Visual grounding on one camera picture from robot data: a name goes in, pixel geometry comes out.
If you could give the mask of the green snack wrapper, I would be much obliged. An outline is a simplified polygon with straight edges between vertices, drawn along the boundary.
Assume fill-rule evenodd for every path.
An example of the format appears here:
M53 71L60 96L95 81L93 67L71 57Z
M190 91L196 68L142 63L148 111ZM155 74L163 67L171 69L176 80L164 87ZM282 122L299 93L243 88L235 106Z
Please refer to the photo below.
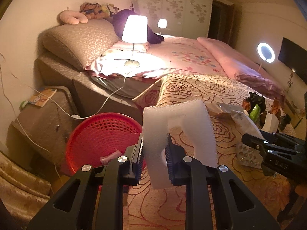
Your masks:
M256 123L260 117L261 108L256 104L249 114L250 119Z

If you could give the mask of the white foam packaging piece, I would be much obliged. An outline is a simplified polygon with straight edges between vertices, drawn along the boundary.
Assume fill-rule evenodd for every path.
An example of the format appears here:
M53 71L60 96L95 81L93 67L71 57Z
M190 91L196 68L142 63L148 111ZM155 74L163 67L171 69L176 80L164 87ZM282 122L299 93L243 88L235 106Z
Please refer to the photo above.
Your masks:
M143 110L143 151L156 190L171 186L164 151L169 140L203 165L218 166L211 117L201 99Z

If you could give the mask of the silver blister pill pack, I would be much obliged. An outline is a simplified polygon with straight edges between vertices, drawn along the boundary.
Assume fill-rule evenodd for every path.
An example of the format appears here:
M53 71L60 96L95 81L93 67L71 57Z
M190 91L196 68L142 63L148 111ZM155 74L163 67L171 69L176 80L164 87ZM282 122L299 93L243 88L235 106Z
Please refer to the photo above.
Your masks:
M238 142L236 144L236 153L241 165L261 169L263 158L259 154L259 151L244 145L242 142Z

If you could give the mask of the white paper sheet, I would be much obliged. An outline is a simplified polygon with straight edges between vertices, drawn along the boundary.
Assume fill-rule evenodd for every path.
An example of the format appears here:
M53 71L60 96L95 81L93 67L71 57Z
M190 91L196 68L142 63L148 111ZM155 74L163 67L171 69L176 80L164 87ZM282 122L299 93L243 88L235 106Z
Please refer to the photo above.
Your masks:
M267 113L262 131L269 133L276 133L278 126L279 126L278 118L274 114Z

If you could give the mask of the pink wrapper in basket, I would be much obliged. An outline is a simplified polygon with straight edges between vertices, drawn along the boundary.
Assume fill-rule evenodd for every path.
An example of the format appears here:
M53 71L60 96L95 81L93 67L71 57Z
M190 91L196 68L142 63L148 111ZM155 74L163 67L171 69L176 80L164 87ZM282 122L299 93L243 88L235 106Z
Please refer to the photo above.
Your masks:
M106 165L108 164L110 161L112 161L113 159L116 159L118 157L120 157L122 155L122 153L117 149L115 150L113 153L111 153L108 156L104 156L100 158L100 162L102 165Z

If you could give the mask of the rose pattern bedspread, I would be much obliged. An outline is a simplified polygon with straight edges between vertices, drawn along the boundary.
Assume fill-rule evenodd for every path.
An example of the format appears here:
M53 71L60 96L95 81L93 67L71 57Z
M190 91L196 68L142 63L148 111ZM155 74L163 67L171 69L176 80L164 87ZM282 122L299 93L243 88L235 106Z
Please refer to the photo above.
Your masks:
M142 110L151 106L168 106L201 99L204 103L218 102L242 106L251 88L217 75L193 77L167 75L134 98ZM239 163L236 144L242 133L232 119L213 116L218 166L226 165L245 186L252 191L273 217L277 217L289 204L290 183L277 174L264 175L262 169ZM129 190L124 214L128 229L184 229L186 214L186 188L173 186L154 189L146 168L140 183Z

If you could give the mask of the clear crumpled plastic wrapper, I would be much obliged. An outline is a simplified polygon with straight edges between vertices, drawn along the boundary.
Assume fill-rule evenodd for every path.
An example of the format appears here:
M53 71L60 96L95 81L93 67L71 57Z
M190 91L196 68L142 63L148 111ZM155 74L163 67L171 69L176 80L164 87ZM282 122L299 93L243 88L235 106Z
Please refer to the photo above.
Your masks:
M205 103L210 116L218 119L232 119L239 128L242 135L249 134L256 138L264 140L260 130L252 119L238 105L211 102Z

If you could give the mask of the brown crumpled paper bag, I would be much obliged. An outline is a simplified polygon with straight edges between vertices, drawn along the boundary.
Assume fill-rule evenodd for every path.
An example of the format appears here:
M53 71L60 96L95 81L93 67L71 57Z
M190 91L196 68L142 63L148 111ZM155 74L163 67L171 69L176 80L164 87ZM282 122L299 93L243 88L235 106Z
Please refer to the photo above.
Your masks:
M246 99L243 100L243 109L245 111L249 110L249 103L246 101ZM265 122L265 118L266 118L266 114L267 113L271 113L274 114L278 119L281 116L281 105L279 103L278 100L274 99L273 103L270 107L270 110L268 111L267 109L264 111L264 113L260 114L260 117L258 119L258 121L256 122L258 124L258 126L263 127L264 126L264 122Z

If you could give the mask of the black crumpled plastic bag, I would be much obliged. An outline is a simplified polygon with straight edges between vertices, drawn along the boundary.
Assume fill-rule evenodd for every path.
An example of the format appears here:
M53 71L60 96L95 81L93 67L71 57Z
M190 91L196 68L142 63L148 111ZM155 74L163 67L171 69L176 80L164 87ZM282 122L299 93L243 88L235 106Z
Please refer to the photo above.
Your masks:
M251 113L256 105L259 106L261 114L266 110L265 98L258 95L256 92L249 92L249 97L246 101L249 103L249 110L247 110L248 113Z

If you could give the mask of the brown bedside cabinet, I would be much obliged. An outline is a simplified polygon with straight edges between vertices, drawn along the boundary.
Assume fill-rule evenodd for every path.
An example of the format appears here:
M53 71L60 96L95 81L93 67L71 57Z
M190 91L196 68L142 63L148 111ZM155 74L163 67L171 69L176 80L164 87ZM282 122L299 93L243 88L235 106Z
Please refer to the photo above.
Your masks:
M78 110L69 89L54 88L57 92L46 105L27 104L11 126L36 152L60 168L65 163L69 136L80 121L70 117Z

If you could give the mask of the floral sliding wardrobe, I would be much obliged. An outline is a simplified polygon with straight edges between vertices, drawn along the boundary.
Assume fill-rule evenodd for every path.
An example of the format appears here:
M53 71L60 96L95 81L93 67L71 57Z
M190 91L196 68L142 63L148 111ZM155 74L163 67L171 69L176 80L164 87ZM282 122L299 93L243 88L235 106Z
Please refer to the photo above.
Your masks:
M160 18L167 19L162 34L189 39L208 36L213 0L136 0L136 11L148 18L154 32Z

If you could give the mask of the dark purple clothing heap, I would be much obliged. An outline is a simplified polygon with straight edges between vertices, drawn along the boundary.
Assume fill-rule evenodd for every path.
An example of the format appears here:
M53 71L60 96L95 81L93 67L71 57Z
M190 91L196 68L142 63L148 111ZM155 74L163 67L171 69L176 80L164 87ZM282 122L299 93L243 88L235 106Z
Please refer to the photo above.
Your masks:
M112 24L116 35L126 43L160 44L164 37L152 31L148 18L132 10L124 9L113 16Z

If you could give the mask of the pink plush neck pillow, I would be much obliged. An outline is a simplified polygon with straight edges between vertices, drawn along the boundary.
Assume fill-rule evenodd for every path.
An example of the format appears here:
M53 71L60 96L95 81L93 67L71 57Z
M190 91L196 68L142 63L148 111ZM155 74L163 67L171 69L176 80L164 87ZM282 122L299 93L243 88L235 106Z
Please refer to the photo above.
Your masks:
M77 25L79 23L88 23L88 18L81 12L65 10L59 15L59 19L65 24Z

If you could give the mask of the brown plush toy pile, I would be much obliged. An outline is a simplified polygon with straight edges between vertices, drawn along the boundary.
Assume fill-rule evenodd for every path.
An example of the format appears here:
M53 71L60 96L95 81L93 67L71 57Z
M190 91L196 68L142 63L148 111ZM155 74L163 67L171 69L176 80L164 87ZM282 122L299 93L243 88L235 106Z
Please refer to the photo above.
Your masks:
M89 20L107 19L117 14L118 11L119 8L113 4L83 3L80 6L80 12Z

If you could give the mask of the wall mounted black television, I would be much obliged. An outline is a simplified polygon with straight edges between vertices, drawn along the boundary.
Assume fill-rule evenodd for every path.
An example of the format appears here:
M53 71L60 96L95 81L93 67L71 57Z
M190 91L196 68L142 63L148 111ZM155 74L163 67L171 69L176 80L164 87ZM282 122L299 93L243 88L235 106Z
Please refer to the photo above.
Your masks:
M285 64L306 83L307 51L287 38L283 38L278 60Z

